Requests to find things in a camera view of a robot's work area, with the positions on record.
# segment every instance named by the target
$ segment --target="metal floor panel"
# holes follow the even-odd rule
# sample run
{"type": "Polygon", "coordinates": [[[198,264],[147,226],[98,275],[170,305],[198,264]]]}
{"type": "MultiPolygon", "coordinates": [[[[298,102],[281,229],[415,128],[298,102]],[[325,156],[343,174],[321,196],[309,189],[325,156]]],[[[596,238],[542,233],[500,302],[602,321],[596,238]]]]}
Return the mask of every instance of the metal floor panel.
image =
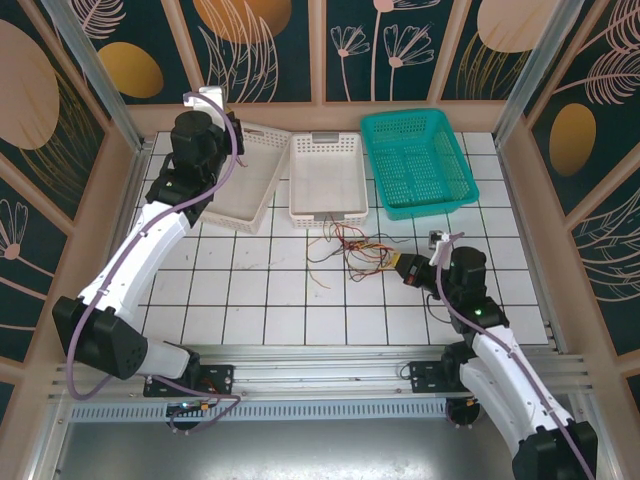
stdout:
{"type": "Polygon", "coordinates": [[[59,480],[512,480],[485,417],[222,422],[191,437],[161,424],[72,424],[59,480]]]}

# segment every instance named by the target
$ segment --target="black bracket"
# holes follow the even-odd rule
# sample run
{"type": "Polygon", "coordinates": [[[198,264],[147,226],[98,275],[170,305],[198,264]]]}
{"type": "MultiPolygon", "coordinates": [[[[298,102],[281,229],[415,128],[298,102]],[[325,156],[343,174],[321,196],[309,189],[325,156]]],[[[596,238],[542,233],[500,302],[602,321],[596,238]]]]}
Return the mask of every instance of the black bracket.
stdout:
{"type": "Polygon", "coordinates": [[[447,418],[456,425],[472,425],[480,415],[480,404],[470,398],[447,398],[447,418]]]}
{"type": "Polygon", "coordinates": [[[461,384],[451,385],[442,362],[409,362],[409,381],[413,393],[464,393],[461,384]]]}
{"type": "MultiPolygon", "coordinates": [[[[230,395],[233,390],[233,365],[201,365],[200,379],[194,390],[203,394],[219,393],[222,395],[230,395]]],[[[143,395],[146,398],[175,398],[185,397],[186,394],[165,385],[157,380],[151,383],[145,383],[143,395]]]]}

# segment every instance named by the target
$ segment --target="tan oval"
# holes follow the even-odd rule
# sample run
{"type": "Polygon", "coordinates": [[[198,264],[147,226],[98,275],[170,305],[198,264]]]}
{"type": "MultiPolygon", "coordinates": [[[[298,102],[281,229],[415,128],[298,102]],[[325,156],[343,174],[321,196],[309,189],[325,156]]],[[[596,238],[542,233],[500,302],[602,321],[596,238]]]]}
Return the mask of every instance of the tan oval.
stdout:
{"type": "Polygon", "coordinates": [[[56,71],[29,35],[4,20],[0,65],[0,138],[18,148],[40,148],[58,124],[56,71]]]}
{"type": "Polygon", "coordinates": [[[533,49],[557,0],[483,0],[478,11],[478,35],[491,50],[503,53],[533,49]]]}

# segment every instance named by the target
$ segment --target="wire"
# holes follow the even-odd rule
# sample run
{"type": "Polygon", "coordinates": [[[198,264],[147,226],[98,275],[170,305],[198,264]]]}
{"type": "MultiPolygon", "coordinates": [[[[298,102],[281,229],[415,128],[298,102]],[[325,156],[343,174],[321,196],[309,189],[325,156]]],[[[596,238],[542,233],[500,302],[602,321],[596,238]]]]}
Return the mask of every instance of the wire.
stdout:
{"type": "Polygon", "coordinates": [[[567,444],[569,445],[569,448],[571,448],[571,451],[576,456],[576,459],[578,460],[578,463],[580,463],[580,466],[584,470],[584,473],[587,476],[587,478],[589,480],[595,480],[595,476],[591,472],[591,469],[589,468],[589,465],[587,464],[587,461],[585,460],[584,456],[580,452],[580,449],[576,445],[576,443],[573,440],[573,438],[571,438],[571,435],[569,434],[569,431],[562,424],[562,421],[560,420],[558,415],[555,413],[553,407],[551,406],[551,404],[547,400],[546,395],[542,392],[540,386],[538,385],[538,382],[536,382],[535,378],[533,377],[533,374],[529,371],[527,366],[524,364],[524,362],[520,358],[520,355],[517,352],[515,352],[514,350],[512,350],[509,347],[509,345],[507,345],[505,342],[503,342],[500,338],[495,336],[493,333],[489,332],[488,330],[485,330],[480,325],[476,325],[471,320],[465,318],[464,315],[462,315],[455,308],[453,308],[453,305],[451,305],[451,302],[449,302],[449,299],[446,297],[446,295],[444,293],[444,288],[442,286],[442,269],[443,269],[444,259],[445,259],[445,257],[447,257],[448,250],[451,249],[451,243],[454,242],[455,240],[459,239],[459,238],[462,238],[463,236],[464,236],[464,233],[458,233],[458,234],[455,234],[455,235],[451,235],[449,237],[449,241],[445,243],[444,251],[442,252],[442,254],[440,255],[440,258],[438,260],[438,266],[437,266],[437,269],[436,269],[436,287],[438,288],[438,294],[440,295],[440,299],[445,304],[445,306],[447,307],[449,312],[453,316],[455,316],[458,320],[460,320],[462,323],[467,325],[469,328],[471,328],[471,329],[475,330],[476,332],[480,333],[481,335],[486,335],[487,338],[489,338],[492,341],[494,341],[505,352],[507,352],[507,356],[509,358],[511,358],[516,363],[516,365],[518,365],[518,368],[520,368],[520,370],[522,371],[522,373],[526,377],[527,381],[531,385],[531,388],[533,388],[533,390],[535,391],[536,395],[540,399],[540,403],[549,412],[549,415],[551,416],[551,418],[553,419],[553,421],[557,425],[557,427],[560,430],[560,433],[562,434],[564,439],[567,441],[567,444]]]}
{"type": "Polygon", "coordinates": [[[98,302],[100,301],[100,299],[104,296],[104,292],[107,291],[109,285],[111,284],[111,281],[115,277],[120,267],[122,267],[125,260],[127,259],[129,254],[131,254],[131,252],[133,251],[135,246],[138,244],[138,242],[142,238],[145,238],[147,236],[147,233],[149,232],[149,230],[151,230],[151,228],[155,224],[157,224],[160,220],[167,217],[168,215],[171,215],[172,213],[182,211],[185,208],[189,208],[190,206],[195,205],[196,203],[209,198],[216,191],[218,191],[227,182],[227,180],[229,180],[229,177],[231,176],[231,173],[233,172],[233,169],[236,165],[236,160],[238,158],[238,139],[236,138],[235,130],[233,129],[233,125],[231,124],[229,117],[227,117],[223,109],[221,109],[212,100],[210,100],[209,98],[205,97],[202,94],[193,93],[193,92],[186,93],[184,95],[184,99],[187,100],[189,98],[198,98],[204,101],[205,103],[209,104],[222,117],[222,120],[224,121],[225,126],[227,127],[227,130],[229,130],[229,137],[231,138],[231,159],[232,159],[231,163],[229,165],[229,168],[227,168],[226,172],[222,176],[222,178],[212,188],[198,195],[197,197],[192,198],[191,200],[187,200],[186,202],[183,202],[179,205],[169,208],[168,210],[165,210],[164,212],[156,215],[149,222],[147,222],[142,227],[138,235],[133,237],[133,239],[126,245],[126,247],[124,248],[120,256],[114,262],[111,270],[109,270],[109,272],[107,272],[107,274],[105,275],[105,279],[100,285],[100,288],[98,289],[96,295],[93,297],[93,300],[91,300],[89,305],[85,308],[82,316],[80,317],[80,320],[78,321],[78,324],[76,325],[76,328],[73,331],[73,335],[71,336],[71,341],[69,342],[69,349],[67,352],[67,364],[66,364],[67,366],[66,380],[67,380],[67,389],[69,390],[69,394],[75,400],[80,400],[80,401],[89,400],[96,393],[98,393],[112,378],[111,375],[107,375],[89,393],[82,394],[78,392],[78,390],[76,389],[75,382],[73,380],[73,361],[75,359],[76,348],[78,346],[78,340],[80,339],[80,334],[82,333],[82,330],[87,324],[87,321],[89,320],[89,316],[98,305],[98,302]]]}
{"type": "Polygon", "coordinates": [[[405,364],[405,366],[404,366],[404,367],[402,367],[402,368],[400,369],[400,371],[398,372],[398,376],[399,376],[401,379],[403,379],[403,380],[411,380],[411,375],[402,375],[402,372],[404,372],[404,371],[405,371],[405,369],[407,369],[407,368],[409,368],[409,364],[408,364],[408,363],[407,363],[407,364],[405,364]]]}
{"type": "Polygon", "coordinates": [[[216,387],[213,385],[213,382],[209,380],[207,377],[203,378],[201,383],[206,384],[213,393],[220,393],[218,392],[218,390],[216,390],[216,387]]]}
{"type": "Polygon", "coordinates": [[[206,394],[204,392],[199,392],[198,390],[191,390],[190,388],[183,387],[182,385],[178,385],[177,383],[172,382],[171,380],[169,380],[167,378],[164,378],[164,377],[160,377],[160,376],[154,375],[152,378],[154,380],[157,380],[158,382],[162,382],[165,385],[170,386],[171,388],[175,388],[176,390],[180,390],[181,392],[188,393],[189,395],[193,395],[193,396],[196,396],[196,397],[211,398],[211,399],[218,400],[218,401],[220,401],[220,400],[233,400],[233,403],[231,405],[226,407],[224,410],[222,410],[222,412],[220,412],[218,415],[213,417],[211,420],[207,420],[206,422],[202,421],[202,422],[198,423],[198,425],[196,425],[195,427],[193,427],[193,428],[191,428],[189,430],[179,430],[175,426],[174,420],[176,419],[176,417],[180,413],[183,413],[183,412],[181,412],[180,410],[176,410],[175,412],[173,412],[173,414],[169,418],[169,426],[171,427],[171,430],[173,431],[173,433],[180,433],[180,434],[185,435],[185,436],[191,435],[192,433],[201,432],[203,430],[206,430],[207,428],[211,428],[216,423],[218,423],[222,417],[224,417],[227,413],[229,413],[231,410],[236,408],[238,406],[238,404],[240,403],[240,401],[242,400],[239,395],[221,395],[221,394],[210,395],[210,394],[206,394]]]}
{"type": "MultiPolygon", "coordinates": [[[[334,256],[342,256],[349,272],[349,278],[354,282],[361,282],[366,277],[376,275],[384,270],[390,270],[393,268],[393,258],[395,255],[395,249],[388,245],[384,245],[380,242],[372,240],[364,234],[364,232],[350,225],[338,223],[331,219],[330,222],[325,222],[322,225],[322,235],[327,243],[337,239],[340,245],[332,252],[325,255],[320,259],[312,259],[309,257],[309,247],[314,245],[320,238],[314,240],[307,246],[307,262],[308,263],[322,263],[334,256]],[[348,238],[348,233],[354,235],[353,239],[348,238]],[[354,263],[359,262],[364,266],[356,266],[354,263]]],[[[380,234],[379,237],[389,238],[394,243],[402,243],[407,240],[396,241],[387,234],[380,234]]],[[[318,282],[313,275],[311,275],[313,281],[320,286],[325,287],[318,282]]]]}
{"type": "Polygon", "coordinates": [[[449,321],[443,320],[443,319],[441,319],[440,317],[438,317],[435,313],[433,313],[431,311],[431,305],[429,304],[429,299],[432,298],[432,297],[433,297],[432,293],[427,295],[427,311],[429,312],[429,315],[431,315],[433,318],[435,318],[439,322],[446,323],[447,325],[451,325],[451,320],[449,320],[449,321]]]}

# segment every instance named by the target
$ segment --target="orange circle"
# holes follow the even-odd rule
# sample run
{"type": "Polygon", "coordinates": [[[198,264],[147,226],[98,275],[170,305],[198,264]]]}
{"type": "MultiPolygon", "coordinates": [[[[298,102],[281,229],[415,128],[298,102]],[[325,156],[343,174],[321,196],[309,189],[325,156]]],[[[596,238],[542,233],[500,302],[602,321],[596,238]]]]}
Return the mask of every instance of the orange circle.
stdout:
{"type": "Polygon", "coordinates": [[[135,98],[151,98],[162,91],[162,70],[151,55],[137,45],[114,42],[98,51],[119,92],[135,98]]]}
{"type": "Polygon", "coordinates": [[[551,127],[549,154],[551,165],[563,177],[584,167],[596,143],[596,119],[589,108],[570,103],[556,116],[551,127]]]}
{"type": "Polygon", "coordinates": [[[291,0],[194,0],[193,5],[213,33],[232,43],[261,41],[261,18],[274,37],[287,27],[291,18],[291,0]]]}

